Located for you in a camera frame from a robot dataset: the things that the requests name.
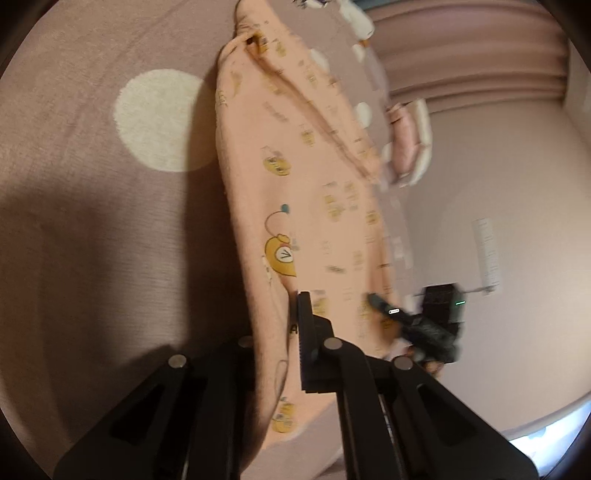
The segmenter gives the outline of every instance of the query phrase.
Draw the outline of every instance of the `white polka dot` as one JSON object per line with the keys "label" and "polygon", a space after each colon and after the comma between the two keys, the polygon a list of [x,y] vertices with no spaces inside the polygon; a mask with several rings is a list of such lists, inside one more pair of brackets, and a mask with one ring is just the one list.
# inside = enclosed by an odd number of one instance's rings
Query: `white polka dot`
{"label": "white polka dot", "polygon": [[363,128],[367,128],[371,125],[372,112],[371,107],[367,103],[358,103],[355,106],[355,115],[357,116],[357,121]]}
{"label": "white polka dot", "polygon": [[196,170],[216,158],[215,93],[196,76],[141,73],[121,89],[113,117],[121,141],[154,170]]}
{"label": "white polka dot", "polygon": [[384,145],[382,149],[382,161],[384,163],[392,161],[392,142]]}
{"label": "white polka dot", "polygon": [[359,63],[363,62],[363,59],[365,58],[365,47],[363,45],[359,45],[358,43],[356,43],[351,47],[351,49],[353,50],[353,53],[355,54],[355,58],[357,59],[357,61]]}
{"label": "white polka dot", "polygon": [[323,69],[326,73],[330,73],[329,59],[327,59],[323,53],[319,52],[315,48],[311,48],[310,57],[312,57],[312,60],[314,60],[321,69]]}

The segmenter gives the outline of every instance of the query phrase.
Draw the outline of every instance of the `cartoon print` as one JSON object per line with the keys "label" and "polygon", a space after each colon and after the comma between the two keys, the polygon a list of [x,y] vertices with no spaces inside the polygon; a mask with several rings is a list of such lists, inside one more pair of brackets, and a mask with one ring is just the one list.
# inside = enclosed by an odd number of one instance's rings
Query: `cartoon print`
{"label": "cartoon print", "polygon": [[354,181],[348,181],[345,183],[345,196],[349,205],[349,210],[352,212],[357,210],[359,207],[359,192],[355,186]]}
{"label": "cartoon print", "polygon": [[324,290],[314,290],[313,293],[317,294],[318,298],[312,302],[312,313],[319,317],[326,317],[329,310],[329,300],[326,298],[326,292]]}
{"label": "cartoon print", "polygon": [[285,49],[283,43],[281,43],[281,40],[275,40],[275,43],[275,51],[277,52],[277,54],[280,57],[285,57],[287,55],[287,50]]}
{"label": "cartoon print", "polygon": [[325,195],[324,202],[328,207],[330,219],[334,222],[338,222],[340,220],[341,213],[343,213],[343,206],[337,202],[336,198],[333,195]]}
{"label": "cartoon print", "polygon": [[254,34],[251,38],[253,38],[254,41],[256,42],[256,46],[258,47],[258,54],[259,55],[262,55],[267,50],[269,50],[269,41],[267,40],[267,37],[265,36],[265,34],[262,31],[257,30],[256,32],[254,32]]}
{"label": "cartoon print", "polygon": [[283,94],[283,90],[281,90],[281,88],[279,88],[279,86],[273,82],[271,75],[269,75],[267,72],[262,72],[262,84],[267,90],[269,90],[271,93],[274,93],[275,95]]}
{"label": "cartoon print", "polygon": [[271,268],[277,273],[288,277],[295,277],[296,267],[294,266],[290,237],[284,233],[274,234],[269,229],[269,220],[275,215],[287,215],[289,212],[289,206],[283,204],[281,205],[281,210],[273,212],[265,220],[265,229],[271,235],[271,238],[265,244],[265,256]]}
{"label": "cartoon print", "polygon": [[313,147],[314,143],[316,142],[314,139],[314,131],[311,128],[305,128],[304,125],[300,125],[300,128],[303,129],[300,134],[302,141],[305,143],[305,145]]}
{"label": "cartoon print", "polygon": [[363,253],[361,250],[356,250],[353,252],[353,266],[355,270],[361,270],[361,266],[363,265]]}
{"label": "cartoon print", "polygon": [[277,110],[275,110],[269,102],[264,102],[262,105],[273,116],[275,120],[280,121],[282,124],[286,124],[289,122],[288,118],[285,115],[283,115],[283,113],[279,113]]}
{"label": "cartoon print", "polygon": [[345,211],[345,207],[337,198],[338,184],[335,181],[331,181],[324,185],[324,204],[328,211],[329,217],[333,222],[338,222],[342,213]]}
{"label": "cartoon print", "polygon": [[370,306],[365,295],[361,295],[361,303],[357,307],[357,331],[359,338],[365,338],[368,331]]}
{"label": "cartoon print", "polygon": [[216,96],[217,96],[217,104],[218,105],[227,105],[226,95],[224,94],[223,90],[218,90],[216,92]]}
{"label": "cartoon print", "polygon": [[332,273],[347,273],[346,269],[337,267],[336,265],[326,265],[326,270]]}
{"label": "cartoon print", "polygon": [[368,225],[375,225],[379,221],[379,213],[375,210],[370,210],[365,215],[365,221]]}
{"label": "cartoon print", "polygon": [[291,164],[283,158],[281,152],[271,150],[269,147],[264,147],[262,150],[265,154],[262,163],[268,171],[280,177],[290,174]]}
{"label": "cartoon print", "polygon": [[242,84],[242,73],[240,72],[230,72],[230,77],[232,78],[232,83],[234,85],[234,97],[238,95],[240,92],[240,85]]}
{"label": "cartoon print", "polygon": [[357,308],[357,314],[359,315],[359,318],[361,318],[362,320],[369,320],[370,306],[365,295],[361,295],[361,303]]}
{"label": "cartoon print", "polygon": [[306,79],[308,80],[308,82],[310,82],[312,87],[318,87],[318,80],[316,79],[316,75],[314,74],[314,72],[312,72],[312,70],[306,69],[305,75]]}
{"label": "cartoon print", "polygon": [[382,326],[384,330],[388,330],[394,326],[394,320],[388,317],[382,317],[379,321],[379,324]]}
{"label": "cartoon print", "polygon": [[294,421],[294,413],[296,406],[289,403],[286,397],[281,397],[279,403],[279,411],[273,417],[273,430],[278,433],[289,433],[296,425]]}

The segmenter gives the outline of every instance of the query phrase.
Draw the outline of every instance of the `cartoon character print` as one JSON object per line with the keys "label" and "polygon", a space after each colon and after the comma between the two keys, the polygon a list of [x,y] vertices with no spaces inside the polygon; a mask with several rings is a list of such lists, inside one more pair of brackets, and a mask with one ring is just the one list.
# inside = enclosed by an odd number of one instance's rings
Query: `cartoon character print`
{"label": "cartoon character print", "polygon": [[240,85],[242,85],[242,73],[231,71],[230,77],[232,78],[232,84],[234,85],[234,97],[235,97],[240,92]]}
{"label": "cartoon character print", "polygon": [[281,42],[281,40],[275,39],[273,40],[273,43],[275,44],[275,51],[277,52],[277,55],[280,57],[285,57],[287,55],[287,50],[285,49],[285,45]]}
{"label": "cartoon character print", "polygon": [[370,319],[371,307],[365,295],[361,295],[361,302],[357,307],[357,332],[359,338],[365,338],[368,332],[368,320]]}
{"label": "cartoon character print", "polygon": [[335,181],[324,185],[324,204],[328,211],[329,217],[333,222],[338,222],[345,211],[342,203],[337,198],[338,185]]}
{"label": "cartoon character print", "polygon": [[316,75],[314,74],[314,72],[312,72],[311,69],[309,69],[309,68],[306,69],[304,74],[306,75],[306,80],[308,80],[308,82],[310,82],[310,85],[312,85],[312,87],[314,87],[314,88],[318,87],[318,80],[316,78]]}
{"label": "cartoon character print", "polygon": [[347,198],[347,205],[351,212],[359,208],[359,192],[354,181],[345,183],[345,198]]}
{"label": "cartoon character print", "polygon": [[223,92],[223,90],[218,90],[216,92],[216,97],[217,97],[217,104],[218,105],[228,105],[228,103],[226,102],[226,95]]}
{"label": "cartoon character print", "polygon": [[300,125],[301,128],[301,140],[304,142],[305,145],[308,147],[313,147],[314,143],[316,143],[316,139],[314,138],[314,131],[311,128],[307,128],[305,125]]}
{"label": "cartoon character print", "polygon": [[329,300],[326,298],[326,292],[324,290],[314,290],[313,294],[315,298],[312,301],[312,313],[319,317],[326,317],[329,311]]}
{"label": "cartoon character print", "polygon": [[379,222],[379,213],[375,210],[368,211],[367,215],[365,216],[365,221],[368,225],[375,225]]}
{"label": "cartoon character print", "polygon": [[291,432],[296,423],[294,421],[294,414],[296,412],[296,406],[293,403],[289,403],[286,397],[281,397],[279,401],[279,410],[273,416],[272,427],[278,433],[289,433]]}
{"label": "cartoon character print", "polygon": [[265,256],[271,268],[277,273],[288,277],[295,277],[296,267],[291,250],[291,238],[284,233],[273,233],[269,227],[269,221],[275,216],[288,215],[289,212],[289,206],[283,204],[281,205],[281,210],[273,212],[265,220],[265,229],[271,235],[271,238],[265,244]]}
{"label": "cartoon character print", "polygon": [[281,88],[273,81],[270,74],[267,72],[262,72],[261,75],[262,84],[267,90],[269,90],[271,93],[274,93],[275,95],[283,94],[283,90],[281,90]]}
{"label": "cartoon character print", "polygon": [[262,150],[265,154],[262,163],[268,171],[279,177],[284,177],[290,174],[291,164],[283,158],[281,152],[274,151],[270,149],[270,147],[265,147]]}
{"label": "cartoon character print", "polygon": [[355,250],[353,252],[353,268],[355,270],[361,270],[363,267],[363,252],[361,250]]}
{"label": "cartoon character print", "polygon": [[257,46],[259,55],[262,55],[267,50],[269,50],[269,41],[267,40],[267,37],[265,36],[265,34],[262,31],[257,30],[256,32],[254,32],[254,34],[252,35],[251,38],[256,42],[256,46]]}

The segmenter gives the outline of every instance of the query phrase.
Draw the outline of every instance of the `black device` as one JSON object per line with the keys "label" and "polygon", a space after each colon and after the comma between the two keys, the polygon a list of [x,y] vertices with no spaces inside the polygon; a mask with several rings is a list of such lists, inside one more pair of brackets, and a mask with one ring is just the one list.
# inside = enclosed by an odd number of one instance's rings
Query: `black device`
{"label": "black device", "polygon": [[401,336],[423,351],[427,358],[444,364],[457,360],[459,350],[456,339],[460,332],[460,315],[466,303],[457,285],[426,287],[423,290],[422,312],[417,315],[390,305],[375,293],[368,295],[368,302],[384,316],[400,322]]}
{"label": "black device", "polygon": [[[348,480],[534,480],[533,463],[405,356],[366,356],[297,298],[302,389],[337,396]],[[64,455],[54,480],[237,480],[251,344],[174,355]]]}

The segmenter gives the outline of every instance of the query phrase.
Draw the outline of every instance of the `pink wall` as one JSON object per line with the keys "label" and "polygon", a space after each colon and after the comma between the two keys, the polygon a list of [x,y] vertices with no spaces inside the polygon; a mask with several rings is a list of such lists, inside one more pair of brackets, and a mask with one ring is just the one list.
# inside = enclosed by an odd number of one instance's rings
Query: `pink wall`
{"label": "pink wall", "polygon": [[554,101],[435,113],[410,191],[417,282],[482,285],[472,221],[492,219],[502,291],[472,294],[442,382],[499,430],[591,391],[591,153]]}

